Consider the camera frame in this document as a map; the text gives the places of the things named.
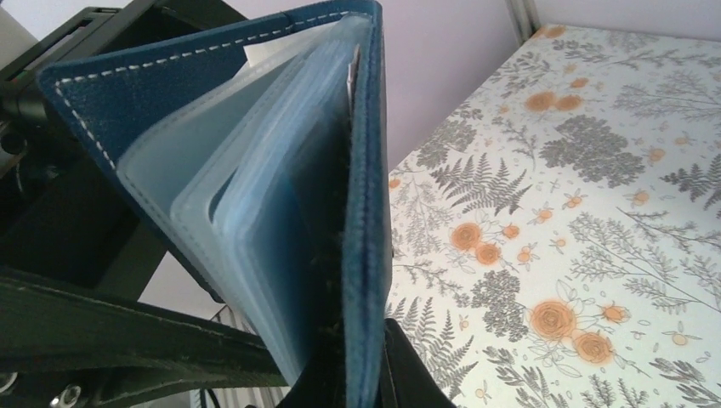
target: fern print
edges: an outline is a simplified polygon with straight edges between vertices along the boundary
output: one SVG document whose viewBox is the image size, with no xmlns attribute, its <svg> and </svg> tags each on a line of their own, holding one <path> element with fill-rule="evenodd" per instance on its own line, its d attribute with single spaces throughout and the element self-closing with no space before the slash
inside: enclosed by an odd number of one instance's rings
<svg viewBox="0 0 721 408">
<path fill-rule="evenodd" d="M 591 64 L 606 62 L 613 57 L 605 52 L 603 45 L 575 40 L 554 40 L 554 50 L 564 51 L 569 60 L 581 60 Z"/>
<path fill-rule="evenodd" d="M 481 112 L 479 108 L 474 108 L 470 101 L 466 100 L 451 113 L 451 117 L 459 117 L 462 120 L 471 119 L 479 121 L 483 119 L 483 112 Z"/>
<path fill-rule="evenodd" d="M 538 137 L 535 134 L 528 134 L 528 127 L 524 125 L 520 130 L 514 128 L 513 123 L 502 117 L 493 118 L 493 124 L 497 126 L 503 126 L 502 132 L 508 135 L 509 142 L 515 142 L 519 147 L 513 150 L 514 153 L 520 153 L 521 155 L 531 159 L 533 164 L 533 171 L 536 171 L 536 150 L 538 149 Z"/>
<path fill-rule="evenodd" d="M 610 188 L 631 184 L 645 169 L 642 157 L 623 151 L 628 140 L 611 132 L 605 120 L 575 116 L 556 130 L 564 137 L 546 142 L 541 150 L 548 167 L 571 166 L 583 181 L 605 179 Z"/>
<path fill-rule="evenodd" d="M 501 159 L 501 166 L 494 174 L 488 157 L 484 153 L 477 164 L 473 156 L 465 164 L 458 159 L 456 164 L 446 165 L 433 171 L 430 175 L 439 187 L 444 188 L 446 199 L 456 198 L 451 207 L 464 205 L 463 213 L 479 208 L 494 208 L 498 215 L 504 208 L 513 214 L 520 208 L 519 201 L 531 185 L 521 188 L 526 171 L 517 178 L 510 178 L 506 163 Z"/>
<path fill-rule="evenodd" d="M 719 89 L 708 89 L 701 77 L 688 71 L 675 71 L 650 91 L 644 85 L 624 85 L 613 104 L 615 109 L 638 118 L 662 118 L 679 115 L 685 121 L 711 122 L 721 134 Z"/>
<path fill-rule="evenodd" d="M 681 266 L 685 274 L 698 278 L 699 286 L 713 296 L 716 309 L 721 309 L 721 274 L 718 272 L 718 265 L 710 258 L 696 255 L 693 261 L 682 260 Z"/>
<path fill-rule="evenodd" d="M 516 368 L 515 358 L 505 348 L 487 347 L 483 350 L 488 361 L 496 366 L 498 379 L 516 389 L 516 402 L 524 408 L 569 408 L 562 394 L 551 393 L 548 381 L 538 367 Z"/>
<path fill-rule="evenodd" d="M 528 334 L 524 325 L 525 306 L 516 302 L 520 281 L 507 270 L 487 272 L 471 289 L 470 307 L 488 308 L 483 315 L 485 330 L 497 337 L 518 342 Z"/>
<path fill-rule="evenodd" d="M 535 87 L 543 77 L 552 72 L 551 65 L 539 53 L 529 51 L 501 65 L 488 78 L 490 83 L 506 81 L 505 91 L 501 97 L 517 94 L 526 88 Z"/>
<path fill-rule="evenodd" d="M 718 114 L 719 119 L 721 119 L 721 105 Z M 711 160 L 711 165 L 706 172 L 701 170 L 698 164 L 694 163 L 689 171 L 681 168 L 676 173 L 663 176 L 661 180 L 677 185 L 678 191 L 682 193 L 688 191 L 691 202 L 695 202 L 696 199 L 710 193 L 703 205 L 703 209 L 708 210 L 721 201 L 721 154 L 716 155 Z M 716 218 L 721 218 L 721 209 L 716 212 Z"/>
<path fill-rule="evenodd" d="M 626 66 L 638 71 L 642 65 L 651 65 L 655 68 L 662 68 L 666 64 L 684 66 L 687 63 L 697 63 L 705 68 L 716 68 L 721 66 L 721 57 L 709 56 L 708 54 L 679 55 L 678 49 L 667 51 L 655 51 L 653 49 L 638 52 L 625 59 L 611 62 L 613 65 Z"/>
<path fill-rule="evenodd" d="M 450 209 L 439 201 L 434 185 L 429 181 L 416 181 L 416 175 L 407 165 L 395 173 L 405 175 L 394 205 L 400 205 L 404 218 L 410 221 L 405 231 L 406 244 L 415 256 L 440 251 L 440 238 L 434 233 L 451 222 Z"/>
<path fill-rule="evenodd" d="M 583 281 L 625 279 L 631 293 L 647 298 L 669 314 L 685 312 L 689 305 L 700 304 L 721 313 L 721 308 L 691 295 L 678 286 L 676 269 L 658 246 L 641 248 L 633 232 L 616 220 L 595 218 L 584 212 L 569 224 L 577 241 L 588 246 L 580 259 L 571 261 L 571 274 Z"/>
<path fill-rule="evenodd" d="M 649 393 L 646 391 L 638 392 L 635 388 L 629 388 L 622 378 L 618 379 L 617 393 L 610 382 L 601 380 L 595 374 L 589 380 L 592 390 L 581 393 L 583 403 L 586 404 L 587 408 L 640 408 L 647 406 Z"/>
<path fill-rule="evenodd" d="M 632 219 L 636 223 L 634 228 L 649 242 L 658 243 L 661 239 L 668 238 L 687 255 L 692 253 L 691 246 L 695 244 L 711 247 L 714 251 L 721 253 L 721 231 L 719 230 L 702 234 L 698 232 L 698 226 L 692 222 L 687 222 L 682 226 L 661 224 L 668 215 L 668 211 L 635 213 L 625 212 L 618 207 L 616 209 Z"/>
<path fill-rule="evenodd" d="M 661 372 L 661 377 L 678 383 L 676 389 L 684 394 L 684 400 L 698 408 L 718 408 L 721 406 L 721 384 L 714 392 L 706 385 L 706 378 L 691 363 L 677 360 L 655 359 L 649 363 Z"/>
<path fill-rule="evenodd" d="M 448 152 L 464 152 L 474 141 L 477 131 L 466 119 L 453 116 L 445 119 L 435 132 L 418 149 L 416 164 L 427 168 L 436 168 L 448 160 Z"/>
<path fill-rule="evenodd" d="M 642 37 L 635 37 L 633 41 L 619 37 L 618 35 L 609 35 L 609 45 L 612 47 L 624 48 L 626 54 L 630 51 L 638 50 L 650 41 L 652 36 L 647 36 L 643 40 Z M 554 40 L 554 50 L 564 51 L 568 60 L 581 60 L 591 64 L 606 63 L 607 65 L 619 65 L 631 68 L 634 71 L 640 70 L 644 65 L 650 65 L 655 68 L 662 68 L 666 64 L 674 66 L 685 66 L 689 63 L 696 63 L 705 68 L 716 68 L 721 66 L 721 57 L 709 56 L 708 54 L 686 54 L 680 53 L 679 49 L 669 49 L 665 51 L 656 51 L 649 49 L 639 51 L 636 54 L 629 55 L 623 59 L 614 59 L 614 55 L 609 52 L 603 45 L 590 42 L 578 42 L 575 40 Z"/>
<path fill-rule="evenodd" d="M 639 48 L 658 42 L 658 36 L 650 34 L 640 34 L 625 31 L 609 31 L 606 42 L 613 48 L 619 48 L 624 53 L 629 54 Z"/>
<path fill-rule="evenodd" d="M 414 298 L 406 310 L 406 298 L 403 298 L 395 307 L 392 304 L 386 307 L 386 316 L 398 321 L 435 383 L 453 400 L 461 394 L 463 380 L 478 365 L 478 361 L 461 365 L 474 338 L 454 348 L 451 342 L 456 334 L 451 312 L 446 312 L 445 324 L 439 324 L 435 320 L 433 298 L 425 302 L 422 310 L 420 302 L 419 297 Z"/>
<path fill-rule="evenodd" d="M 438 289 L 441 296 L 451 295 L 456 301 L 456 306 L 463 308 L 469 305 L 470 299 L 463 287 L 457 282 L 448 279 L 448 269 L 436 268 L 430 261 L 421 259 L 413 265 L 402 263 L 402 260 L 395 262 L 393 268 L 403 270 L 411 277 L 411 282 L 415 285 L 422 278 L 426 283 L 427 289 Z"/>
</svg>

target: metal bolt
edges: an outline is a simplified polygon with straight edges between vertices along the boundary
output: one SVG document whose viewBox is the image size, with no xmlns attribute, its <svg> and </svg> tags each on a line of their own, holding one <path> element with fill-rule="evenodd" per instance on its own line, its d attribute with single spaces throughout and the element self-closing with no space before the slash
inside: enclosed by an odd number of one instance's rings
<svg viewBox="0 0 721 408">
<path fill-rule="evenodd" d="M 50 401 L 50 408 L 73 408 L 80 399 L 82 388 L 76 384 L 70 384 L 60 395 Z"/>
<path fill-rule="evenodd" d="M 0 372 L 0 394 L 11 389 L 17 380 L 17 372 Z"/>
</svg>

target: card holder wallet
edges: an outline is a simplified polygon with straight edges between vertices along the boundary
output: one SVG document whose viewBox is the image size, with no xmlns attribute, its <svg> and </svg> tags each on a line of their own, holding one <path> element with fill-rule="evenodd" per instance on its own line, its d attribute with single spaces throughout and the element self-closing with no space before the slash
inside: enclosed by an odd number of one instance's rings
<svg viewBox="0 0 721 408">
<path fill-rule="evenodd" d="M 383 349 L 383 312 L 391 279 L 383 31 L 378 3 L 369 0 L 317 3 L 166 42 L 53 65 L 42 72 L 39 84 L 49 103 L 68 123 L 105 175 L 146 223 L 156 227 L 181 263 L 213 292 L 222 285 L 217 281 L 207 281 L 208 275 L 199 273 L 204 263 L 184 245 L 184 240 L 169 236 L 171 217 L 160 221 L 168 225 L 159 225 L 159 218 L 150 213 L 147 203 L 139 202 L 128 192 L 126 184 L 118 177 L 123 157 L 132 153 L 136 143 L 142 142 L 139 140 L 141 135 L 167 116 L 207 97 L 213 90 L 222 93 L 224 88 L 219 87 L 246 62 L 244 46 L 332 23 L 346 14 L 367 16 L 371 28 L 370 34 L 358 47 L 346 144 L 348 164 L 343 188 L 347 193 L 335 207 L 343 221 L 342 236 L 338 238 L 342 304 L 337 308 L 343 316 L 347 406 L 367 407 L 376 400 Z M 280 76 L 290 64 L 278 65 L 275 73 Z M 247 94 L 262 93 L 264 87 L 269 88 L 277 78 L 268 76 L 265 80 L 265 85 L 263 81 L 253 82 L 243 90 Z M 244 101 L 248 99 L 238 96 L 226 106 L 242 106 Z M 243 109 L 249 111 L 251 108 L 239 108 L 241 112 L 235 114 L 242 116 Z M 213 126 L 231 128 L 234 121 L 237 123 L 238 119 L 214 123 Z M 156 170 L 157 174 L 146 171 L 146 181 L 151 183 L 150 186 L 167 189 L 166 195 L 157 191 L 158 196 L 165 200 L 158 208 L 166 211 L 166 215 L 172 214 L 173 202 L 182 195 L 185 188 L 182 184 L 189 183 L 206 162 L 207 159 L 203 158 L 213 153 L 210 146 L 220 144 L 210 138 L 192 139 L 192 143 L 204 145 L 205 150 L 199 148 L 193 150 L 191 156 L 178 157 L 173 145 L 168 144 L 165 151 L 160 149 L 156 154 L 162 163 L 153 167 L 164 168 L 164 171 Z M 302 146 L 298 152 L 299 155 L 306 152 L 320 154 L 312 149 L 303 150 Z M 293 181 L 309 188 L 322 185 L 308 183 L 307 180 Z M 231 183 L 226 186 L 228 189 L 231 187 Z M 310 193 L 303 190 L 301 194 Z M 218 203 L 216 213 L 224 214 L 226 220 L 230 220 L 228 217 L 233 214 L 229 208 L 223 209 L 222 202 Z M 220 224 L 218 227 L 217 231 L 223 231 Z M 256 227 L 256 230 L 262 234 L 262 228 Z M 213 255 L 218 257 L 214 259 L 216 261 L 224 256 L 224 250 L 218 250 L 219 254 Z"/>
</svg>

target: orange rose print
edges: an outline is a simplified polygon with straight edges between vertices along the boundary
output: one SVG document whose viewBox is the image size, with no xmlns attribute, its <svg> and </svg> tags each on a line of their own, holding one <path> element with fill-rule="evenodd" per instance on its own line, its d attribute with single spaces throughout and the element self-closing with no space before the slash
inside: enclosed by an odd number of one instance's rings
<svg viewBox="0 0 721 408">
<path fill-rule="evenodd" d="M 588 195 L 582 195 L 581 189 L 576 190 L 573 195 L 571 194 L 564 194 L 565 198 L 568 199 L 568 201 L 563 205 L 563 208 L 576 208 L 581 205 L 583 202 L 583 199 L 588 197 Z"/>
<path fill-rule="evenodd" d="M 650 199 L 650 195 L 646 190 L 637 190 L 636 193 L 626 194 L 624 197 L 631 202 L 631 207 L 643 206 Z"/>
<path fill-rule="evenodd" d="M 611 306 L 601 306 L 601 316 L 609 322 L 619 325 L 631 319 L 631 314 L 628 312 L 628 309 L 616 306 L 615 303 Z"/>
<path fill-rule="evenodd" d="M 565 27 L 562 25 L 557 25 L 555 27 L 551 27 L 546 30 L 546 38 L 558 38 L 564 35 L 565 33 Z"/>
<path fill-rule="evenodd" d="M 544 34 L 546 34 L 546 26 L 539 28 L 538 31 L 533 33 L 531 38 L 539 38 L 542 37 Z"/>
<path fill-rule="evenodd" d="M 689 134 L 684 132 L 684 135 L 676 138 L 673 143 L 677 146 L 685 146 L 691 144 L 691 138 L 689 137 Z"/>
<path fill-rule="evenodd" d="M 451 234 L 451 244 L 461 251 L 467 251 L 480 241 L 480 227 L 473 223 L 458 225 Z"/>
<path fill-rule="evenodd" d="M 501 258 L 501 248 L 495 244 L 480 244 L 475 248 L 475 257 L 484 265 L 493 265 Z"/>
<path fill-rule="evenodd" d="M 513 224 L 510 224 L 508 227 L 504 228 L 501 233 L 506 238 L 512 240 L 520 234 L 520 228 Z"/>
<path fill-rule="evenodd" d="M 606 364 L 613 358 L 610 340 L 598 333 L 584 333 L 573 341 L 578 356 L 594 364 Z"/>
<path fill-rule="evenodd" d="M 651 149 L 649 150 L 649 162 L 651 164 L 660 162 L 665 155 L 666 151 L 664 149 Z"/>
<path fill-rule="evenodd" d="M 554 106 L 562 112 L 573 111 L 581 106 L 583 99 L 578 95 L 567 95 L 556 101 Z"/>
<path fill-rule="evenodd" d="M 488 382 L 486 380 L 483 380 L 483 388 L 477 388 L 475 390 L 475 396 L 482 399 L 484 404 L 488 404 L 491 396 L 488 394 Z"/>
<path fill-rule="evenodd" d="M 554 215 L 553 209 L 548 207 L 548 203 L 546 203 L 540 210 L 533 210 L 533 213 L 536 214 L 536 217 L 528 224 L 543 224 Z"/>
<path fill-rule="evenodd" d="M 576 315 L 565 303 L 543 302 L 531 312 L 531 327 L 538 336 L 560 340 L 576 329 Z"/>
<path fill-rule="evenodd" d="M 547 111 L 554 105 L 556 94 L 551 91 L 534 93 L 525 100 L 525 108 L 531 112 Z"/>
<path fill-rule="evenodd" d="M 583 88 L 588 84 L 588 78 L 577 78 L 574 82 L 571 82 L 571 88 Z"/>
<path fill-rule="evenodd" d="M 461 332 L 468 329 L 468 316 L 464 317 L 462 314 L 460 314 L 458 317 L 460 318 L 460 322 L 458 322 L 458 327 L 461 329 Z"/>
<path fill-rule="evenodd" d="M 673 344 L 676 344 L 677 346 L 685 346 L 689 343 L 689 340 L 703 340 L 702 338 L 698 336 L 691 336 L 690 334 L 684 334 L 684 322 L 680 321 L 678 323 L 678 330 L 676 331 L 665 331 L 662 334 L 665 334 L 667 336 L 671 336 L 671 341 Z"/>
<path fill-rule="evenodd" d="M 568 64 L 568 65 L 566 65 L 566 66 L 564 67 L 564 74 L 572 74 L 573 72 L 576 71 L 576 68 L 577 68 L 577 67 L 578 67 L 578 65 L 576 65 L 576 64 Z"/>
<path fill-rule="evenodd" d="M 561 255 L 563 255 L 564 254 L 563 248 L 566 246 L 566 244 L 567 244 L 567 242 L 565 241 L 564 238 L 556 238 L 555 240 L 551 240 L 551 244 L 549 245 L 549 247 L 551 246 L 551 247 L 556 248 L 556 251 L 558 253 L 560 253 Z"/>
<path fill-rule="evenodd" d="M 531 249 L 527 246 L 520 248 L 520 253 L 516 257 L 520 262 L 528 262 L 531 260 Z"/>
</svg>

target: light purple wall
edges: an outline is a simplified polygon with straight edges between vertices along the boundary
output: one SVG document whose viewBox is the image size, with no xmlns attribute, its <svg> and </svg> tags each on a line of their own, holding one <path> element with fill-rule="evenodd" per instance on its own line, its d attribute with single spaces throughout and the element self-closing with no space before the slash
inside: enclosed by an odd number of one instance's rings
<svg viewBox="0 0 721 408">
<path fill-rule="evenodd" d="M 226 2 L 248 18 L 314 3 Z M 122 7 L 127 3 L 128 0 L 5 0 L 3 8 L 31 34 L 41 38 L 83 7 Z M 388 152 L 392 167 L 425 140 L 518 44 L 503 0 L 383 0 L 383 5 Z"/>
</svg>

